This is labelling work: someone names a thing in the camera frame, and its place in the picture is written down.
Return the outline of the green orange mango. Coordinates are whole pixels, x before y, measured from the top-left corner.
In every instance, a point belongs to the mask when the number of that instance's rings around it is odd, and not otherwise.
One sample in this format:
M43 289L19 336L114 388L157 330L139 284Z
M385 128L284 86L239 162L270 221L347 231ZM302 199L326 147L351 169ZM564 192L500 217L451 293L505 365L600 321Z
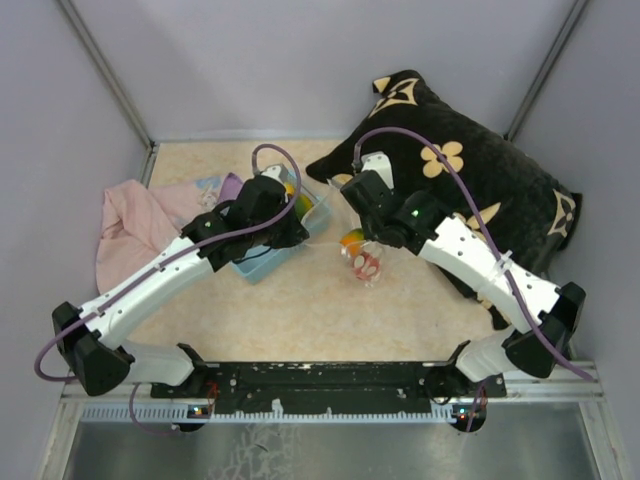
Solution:
M342 253L351 258L357 256L364 244L364 241L364 233L361 228L350 230L340 239Z

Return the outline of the clear dotted zip bag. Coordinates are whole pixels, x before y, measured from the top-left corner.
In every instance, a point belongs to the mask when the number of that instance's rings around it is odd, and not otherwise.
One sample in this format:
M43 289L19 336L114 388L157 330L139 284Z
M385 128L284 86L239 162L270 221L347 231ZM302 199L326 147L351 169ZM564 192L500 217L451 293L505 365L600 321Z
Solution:
M327 191L318 207L332 209L329 228L320 240L308 240L305 245L338 253L355 279L373 287L382 274L385 247L365 237L361 221L342 195L341 188L352 178L349 174L338 174L327 181Z

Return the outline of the light blue plastic basket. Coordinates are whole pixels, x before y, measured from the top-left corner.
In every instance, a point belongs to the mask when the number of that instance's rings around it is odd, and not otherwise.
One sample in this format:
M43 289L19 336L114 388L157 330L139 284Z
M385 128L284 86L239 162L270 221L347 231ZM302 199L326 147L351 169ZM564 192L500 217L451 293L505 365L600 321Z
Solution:
M268 247L256 246L247 251L239 263L232 263L231 268L249 284L255 285L273 273L278 267L288 261L296 253L301 252L311 240L316 240L329 227L331 209L327 196L321 196L319 191L311 186L309 180L302 180L302 194L312 204L309 212L302 218L302 225L307 229L310 238L304 243L292 248L273 250Z

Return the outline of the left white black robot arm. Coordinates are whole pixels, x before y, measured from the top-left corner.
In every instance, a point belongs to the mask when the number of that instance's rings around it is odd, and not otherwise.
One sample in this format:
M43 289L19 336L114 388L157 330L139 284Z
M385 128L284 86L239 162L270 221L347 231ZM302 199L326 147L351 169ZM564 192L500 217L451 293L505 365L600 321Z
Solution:
M285 184L258 175L237 197L196 216L155 259L99 298L52 314L57 348L90 396L123 383L164 384L184 395L201 394L208 373L186 344L136 344L129 335L175 295L242 259L256 246L294 247L309 236Z

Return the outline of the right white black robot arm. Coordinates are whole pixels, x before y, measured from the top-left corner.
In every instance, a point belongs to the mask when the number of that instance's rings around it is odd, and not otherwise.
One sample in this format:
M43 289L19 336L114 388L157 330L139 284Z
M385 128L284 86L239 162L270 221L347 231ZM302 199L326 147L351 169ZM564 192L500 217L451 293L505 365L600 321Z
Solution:
M470 395L482 380L514 370L546 378L556 365L592 380L562 354L584 304L581 287L559 287L526 271L509 255L493 252L488 235L473 232L428 192L403 198L373 170L356 175L340 192L367 239L436 265L509 320L508 328L461 347L446 372L454 393Z

